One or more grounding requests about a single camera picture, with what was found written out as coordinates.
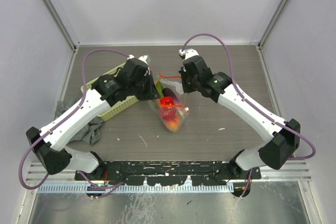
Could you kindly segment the purple toy eggplant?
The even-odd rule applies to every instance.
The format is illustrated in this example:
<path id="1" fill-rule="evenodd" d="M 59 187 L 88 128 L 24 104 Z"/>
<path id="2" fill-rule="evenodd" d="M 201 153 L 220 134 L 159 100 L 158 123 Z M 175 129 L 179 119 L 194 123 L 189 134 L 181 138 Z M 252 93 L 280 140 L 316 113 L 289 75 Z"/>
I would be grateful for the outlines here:
<path id="1" fill-rule="evenodd" d="M 174 93 L 174 91 L 171 90 L 170 88 L 164 88 L 163 89 L 163 94 L 164 94 L 165 97 L 172 97 L 174 99 L 175 105 L 181 105 L 181 102 L 180 102 L 179 98 Z"/>

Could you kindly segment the red toy pepper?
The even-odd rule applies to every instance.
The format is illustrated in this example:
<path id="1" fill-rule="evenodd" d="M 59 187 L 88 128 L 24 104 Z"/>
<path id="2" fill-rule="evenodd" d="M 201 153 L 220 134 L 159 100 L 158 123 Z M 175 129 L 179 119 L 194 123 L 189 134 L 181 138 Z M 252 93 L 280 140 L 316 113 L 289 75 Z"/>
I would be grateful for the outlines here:
<path id="1" fill-rule="evenodd" d="M 174 106 L 174 99 L 172 97 L 162 97 L 160 98 L 160 106 L 162 107 L 171 107 Z"/>

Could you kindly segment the clear zip bag orange zipper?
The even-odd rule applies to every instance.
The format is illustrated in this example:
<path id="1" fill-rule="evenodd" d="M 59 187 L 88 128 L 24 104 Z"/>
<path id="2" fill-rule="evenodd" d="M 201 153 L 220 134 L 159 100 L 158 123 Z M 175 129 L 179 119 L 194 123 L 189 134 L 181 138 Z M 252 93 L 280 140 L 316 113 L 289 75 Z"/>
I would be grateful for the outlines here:
<path id="1" fill-rule="evenodd" d="M 157 114 L 170 132 L 177 132 L 189 115 L 188 94 L 184 92 L 180 76 L 159 74 L 154 82 L 159 97 L 149 101 L 149 106 Z"/>

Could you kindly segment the orange toy fruit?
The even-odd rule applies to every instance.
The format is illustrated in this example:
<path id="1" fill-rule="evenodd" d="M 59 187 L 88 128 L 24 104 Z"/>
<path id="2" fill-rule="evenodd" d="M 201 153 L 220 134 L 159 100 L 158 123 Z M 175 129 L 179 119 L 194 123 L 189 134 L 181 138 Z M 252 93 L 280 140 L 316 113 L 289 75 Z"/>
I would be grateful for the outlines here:
<path id="1" fill-rule="evenodd" d="M 179 120 L 169 120 L 166 121 L 166 127 L 171 132 L 177 132 L 181 127 L 181 121 Z"/>

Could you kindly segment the green toy lettuce leaf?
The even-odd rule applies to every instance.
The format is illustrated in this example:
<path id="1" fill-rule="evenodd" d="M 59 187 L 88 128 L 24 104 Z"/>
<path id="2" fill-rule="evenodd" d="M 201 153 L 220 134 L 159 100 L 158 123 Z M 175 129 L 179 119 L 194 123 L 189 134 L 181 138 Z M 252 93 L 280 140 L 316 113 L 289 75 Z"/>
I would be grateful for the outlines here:
<path id="1" fill-rule="evenodd" d="M 163 86 L 163 84 L 162 84 L 160 81 L 157 81 L 157 82 L 155 83 L 155 87 L 156 87 L 156 89 L 157 89 L 157 91 L 158 91 L 160 97 L 161 97 L 161 98 L 164 97 L 164 94 L 163 94 L 164 86 Z"/>

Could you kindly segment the red toy apple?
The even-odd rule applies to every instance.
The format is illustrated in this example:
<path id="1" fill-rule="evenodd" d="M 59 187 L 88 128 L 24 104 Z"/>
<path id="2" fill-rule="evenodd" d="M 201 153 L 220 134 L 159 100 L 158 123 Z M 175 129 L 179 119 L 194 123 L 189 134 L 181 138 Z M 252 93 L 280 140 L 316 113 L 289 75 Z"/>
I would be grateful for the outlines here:
<path id="1" fill-rule="evenodd" d="M 163 108 L 163 110 L 160 111 L 160 117 L 164 121 L 171 121 L 175 119 L 176 116 L 176 109 L 174 108 Z"/>

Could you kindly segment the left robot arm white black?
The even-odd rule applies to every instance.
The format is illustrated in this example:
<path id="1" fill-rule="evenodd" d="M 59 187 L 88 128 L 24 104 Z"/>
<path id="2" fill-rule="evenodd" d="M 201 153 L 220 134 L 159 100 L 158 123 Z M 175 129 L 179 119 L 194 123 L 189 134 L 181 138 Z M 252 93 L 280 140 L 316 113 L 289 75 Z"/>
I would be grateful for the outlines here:
<path id="1" fill-rule="evenodd" d="M 149 56 L 128 59 L 116 76 L 101 75 L 92 83 L 83 98 L 64 114 L 38 129 L 31 127 L 26 136 L 33 152 L 48 175 L 64 169 L 79 170 L 93 180 L 101 179 L 106 171 L 104 161 L 95 152 L 81 152 L 67 144 L 85 125 L 118 102 L 135 96 L 139 101 L 159 97 L 149 68 Z"/>

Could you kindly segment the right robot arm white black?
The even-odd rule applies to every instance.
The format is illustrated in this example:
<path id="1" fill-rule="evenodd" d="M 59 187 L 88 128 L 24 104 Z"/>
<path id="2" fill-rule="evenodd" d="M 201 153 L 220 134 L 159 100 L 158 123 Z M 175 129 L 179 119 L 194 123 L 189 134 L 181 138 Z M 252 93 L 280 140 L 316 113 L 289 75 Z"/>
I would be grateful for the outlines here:
<path id="1" fill-rule="evenodd" d="M 183 57 L 179 70 L 183 91 L 198 91 L 234 112 L 249 124 L 264 141 L 260 146 L 241 150 L 229 162 L 233 177 L 241 179 L 255 167 L 269 166 L 279 170 L 299 147 L 300 124 L 295 119 L 285 121 L 244 94 L 234 86 L 231 77 L 223 72 L 212 73 L 204 59 L 192 52 Z"/>

